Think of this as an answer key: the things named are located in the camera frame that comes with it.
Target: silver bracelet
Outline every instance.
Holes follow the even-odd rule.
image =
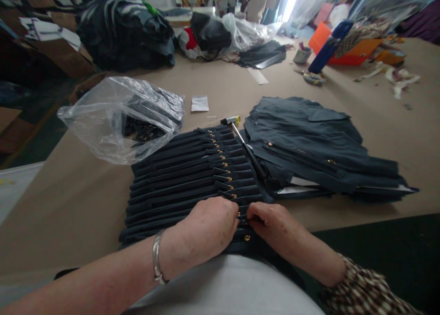
[[[159,281],[160,284],[165,285],[169,282],[169,280],[165,280],[163,277],[162,272],[160,271],[159,267],[159,243],[160,243],[160,237],[162,236],[162,233],[165,231],[165,229],[162,229],[159,231],[156,236],[154,237],[153,242],[153,263],[154,263],[154,280]]]

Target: work table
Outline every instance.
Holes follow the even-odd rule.
[[[408,184],[421,190],[393,204],[360,204],[341,195],[280,201],[307,229],[319,231],[439,212],[440,47],[419,39],[397,47],[408,53],[405,67],[421,75],[402,100],[394,98],[384,75],[352,81],[373,70],[368,64],[327,66],[327,82],[309,85],[293,71],[296,50],[288,51],[284,62],[261,70],[269,81],[264,85],[236,64],[202,63],[180,54],[172,69],[127,75],[186,97],[182,132],[218,125],[233,115],[244,120],[262,96],[317,101],[350,115],[369,154],[397,161]],[[191,113],[193,95],[208,96],[210,111]],[[0,226],[0,282],[50,277],[118,250],[132,180],[130,166],[97,159],[68,131]]]

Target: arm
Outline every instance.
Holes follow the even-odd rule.
[[[336,314],[422,314],[395,296],[385,277],[355,265],[313,236],[285,207],[252,203],[249,224],[279,255],[323,285],[322,299]]]
[[[222,197],[200,201],[164,231],[159,266],[173,279],[220,254],[237,230],[238,206]],[[154,236],[88,264],[11,304],[2,314],[120,314],[154,289]]]

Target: small cup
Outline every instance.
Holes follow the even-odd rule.
[[[295,57],[293,58],[293,62],[297,64],[305,64],[307,63],[307,60],[311,54],[312,50],[309,47],[304,47],[304,50],[299,48]]]

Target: hammer head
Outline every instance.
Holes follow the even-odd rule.
[[[239,122],[240,122],[240,116],[232,116],[229,118],[224,118],[220,121],[222,125],[235,124],[235,126],[238,126]]]

